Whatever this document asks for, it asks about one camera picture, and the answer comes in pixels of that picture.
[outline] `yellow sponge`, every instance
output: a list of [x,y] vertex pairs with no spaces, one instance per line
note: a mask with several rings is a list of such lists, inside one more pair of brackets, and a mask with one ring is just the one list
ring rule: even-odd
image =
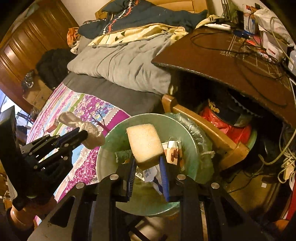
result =
[[137,166],[144,171],[159,164],[163,147],[155,127],[144,124],[131,126],[126,131]]

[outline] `grey pillow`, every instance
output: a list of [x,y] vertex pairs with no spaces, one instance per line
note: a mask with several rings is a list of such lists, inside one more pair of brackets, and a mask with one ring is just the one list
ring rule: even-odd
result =
[[79,41],[79,46],[78,46],[78,50],[77,50],[77,54],[80,54],[82,50],[84,50],[84,48],[89,45],[89,43],[91,42],[91,39],[88,39],[84,36],[81,36],[80,41]]
[[76,74],[103,77],[136,91],[170,93],[171,84],[178,80],[176,71],[151,63],[157,54],[171,45],[170,37],[171,34],[161,34],[109,47],[87,46],[67,67]]

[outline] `cable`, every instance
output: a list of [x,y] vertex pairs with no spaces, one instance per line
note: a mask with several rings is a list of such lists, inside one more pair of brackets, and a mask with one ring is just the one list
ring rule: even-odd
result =
[[[243,173],[244,173],[244,175],[246,176],[246,177],[252,177],[252,175],[248,175],[246,172],[245,172],[245,170],[243,170]],[[274,176],[276,176],[276,174],[266,174],[266,173],[259,173],[257,176],[261,176],[261,175],[264,175],[264,176],[270,176],[270,177],[274,177]]]
[[[274,34],[274,30],[273,30],[273,27],[272,27],[272,21],[273,21],[274,19],[278,19],[278,18],[276,18],[276,17],[271,17],[271,18],[270,18],[270,21],[269,21],[269,25],[270,25],[270,29],[271,29],[272,35],[273,35],[275,41],[277,42],[278,46],[280,47],[280,49],[281,49],[281,50],[283,51],[283,53],[286,55],[286,57],[288,58],[288,60],[293,64],[294,68],[296,68],[295,63],[293,63],[293,62],[291,61],[290,57],[289,57],[289,56],[287,55],[287,53],[283,50],[283,48],[281,47],[279,41],[277,40],[277,38],[276,38],[276,36],[275,36],[275,34]],[[291,91],[292,91],[292,93],[293,93],[294,103],[295,103],[295,107],[296,107],[296,97],[295,97],[294,89],[293,89],[293,86],[292,86],[292,82],[290,81],[289,83],[290,83]],[[272,165],[272,164],[274,164],[274,163],[276,163],[277,160],[278,160],[282,155],[285,155],[286,158],[284,159],[283,164],[281,165],[281,168],[283,168],[283,170],[281,170],[281,171],[279,172],[279,174],[278,174],[278,180],[279,180],[280,183],[285,183],[285,182],[286,182],[286,180],[285,180],[285,181],[282,181],[282,180],[280,179],[280,177],[279,177],[280,174],[281,174],[282,172],[284,172],[284,171],[285,171],[290,165],[292,165],[292,164],[295,162],[295,160],[296,160],[296,158],[295,158],[295,152],[292,153],[291,150],[289,149],[289,146],[290,146],[292,140],[294,139],[294,137],[295,137],[295,135],[296,135],[296,129],[294,130],[293,135],[291,136],[290,140],[288,141],[288,143],[286,144],[286,146],[285,146],[284,149],[282,150],[282,149],[281,149],[281,138],[282,138],[282,135],[283,135],[283,131],[284,131],[284,126],[283,126],[283,128],[282,128],[281,135],[280,135],[280,139],[279,139],[279,148],[280,148],[280,150],[281,150],[281,153],[280,153],[280,154],[279,154],[279,155],[278,155],[273,161],[271,161],[271,162],[265,162],[265,161],[264,161],[264,158],[263,158],[260,154],[258,155],[259,158],[260,158],[260,160],[263,162],[263,164],[268,165],[268,166],[269,166],[269,165]]]
[[[218,49],[218,48],[211,48],[211,47],[204,47],[204,46],[202,46],[202,45],[199,45],[199,44],[197,44],[195,41],[193,41],[193,39],[194,38],[197,38],[198,36],[201,36],[201,35],[208,35],[208,34],[225,34],[225,32],[213,32],[213,33],[199,33],[199,34],[197,34],[197,35],[194,35],[194,36],[192,36],[192,37],[190,37],[190,41],[191,41],[191,43],[192,44],[194,44],[195,46],[197,46],[197,47],[200,47],[200,48],[204,48],[204,49],[209,49],[209,50],[216,50],[216,51],[225,51],[225,52],[229,52],[229,53],[235,53],[235,56],[234,56],[234,58],[235,58],[235,63],[236,63],[236,65],[237,65],[237,67],[238,67],[238,69],[239,69],[239,71],[240,71],[240,73],[241,73],[241,75],[246,79],[246,81],[248,82],[248,84],[249,85],[251,85],[259,94],[260,94],[260,96],[261,97],[263,97],[264,99],[266,99],[267,101],[269,101],[269,102],[271,102],[272,104],[274,104],[274,105],[277,105],[277,106],[279,106],[279,107],[286,107],[287,106],[287,103],[285,103],[285,104],[278,104],[278,103],[276,103],[276,102],[274,102],[274,101],[272,101],[272,100],[270,100],[269,98],[267,98],[266,96],[264,96],[254,85],[253,85],[253,83],[246,77],[246,75],[243,73],[243,71],[240,69],[240,67],[238,66],[238,63],[236,62],[236,58],[237,58],[237,56],[238,55],[252,55],[253,53],[257,53],[256,51],[250,51],[250,52],[242,52],[242,51],[240,51],[241,50],[241,48],[243,47],[243,46],[248,46],[247,44],[245,44],[246,43],[246,40],[243,42],[243,44],[241,45],[241,47],[239,48],[239,51],[233,51],[233,50],[226,50],[226,49]],[[256,55],[256,56],[259,56],[260,58],[262,58],[265,62],[267,62],[267,60],[266,59],[264,59],[262,56],[260,56],[260,55]],[[264,75],[264,74],[260,74],[260,73],[258,73],[258,72],[256,72],[256,71],[254,71],[254,70],[252,70],[251,68],[249,68],[248,66],[246,66],[246,65],[244,65],[244,67],[246,67],[248,70],[250,70],[251,72],[253,72],[253,73],[255,73],[255,74],[257,74],[257,75],[259,75],[259,76],[263,76],[263,77],[266,77],[266,78],[270,78],[270,79],[273,79],[273,80],[278,80],[278,79],[281,79],[283,76],[284,76],[284,74],[281,74],[279,77],[271,77],[271,76],[266,76],[266,75]]]
[[259,168],[259,170],[258,170],[257,172],[255,172],[255,173],[250,177],[250,179],[249,179],[249,181],[247,182],[246,185],[244,185],[244,186],[242,186],[242,187],[240,187],[240,188],[238,188],[238,189],[235,189],[235,190],[233,190],[233,191],[230,191],[230,192],[228,192],[228,194],[233,193],[233,192],[236,192],[236,191],[238,191],[238,190],[242,190],[242,189],[244,189],[245,187],[247,187],[247,186],[250,184],[250,182],[252,181],[253,178],[255,178],[256,176],[259,176],[259,175],[260,175],[259,173],[260,173],[260,171],[262,170],[263,167],[264,167],[264,164],[262,164],[262,166]]
[[239,170],[230,181],[225,181],[227,184],[232,183],[232,181],[236,178],[236,176],[240,173],[241,170]]

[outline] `wooden door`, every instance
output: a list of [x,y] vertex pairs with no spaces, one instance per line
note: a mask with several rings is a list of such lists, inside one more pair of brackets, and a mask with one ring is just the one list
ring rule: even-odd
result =
[[0,89],[25,112],[32,105],[22,96],[21,81],[48,50],[68,48],[67,33],[78,24],[60,0],[43,0],[0,44]]

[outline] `white bag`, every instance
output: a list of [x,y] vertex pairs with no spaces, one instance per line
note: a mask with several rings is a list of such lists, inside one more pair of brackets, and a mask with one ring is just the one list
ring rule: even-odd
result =
[[[277,18],[277,16],[274,14],[274,12],[267,9],[267,8],[263,8],[263,9],[257,10],[254,13],[254,16],[255,16],[256,21],[259,25],[259,30],[260,31],[268,31],[271,33],[269,21],[270,21],[271,17]],[[295,45],[290,34],[288,33],[285,26],[281,23],[281,21],[279,19],[273,19],[272,27],[273,27],[274,33],[279,34],[283,39],[285,39],[292,46]]]

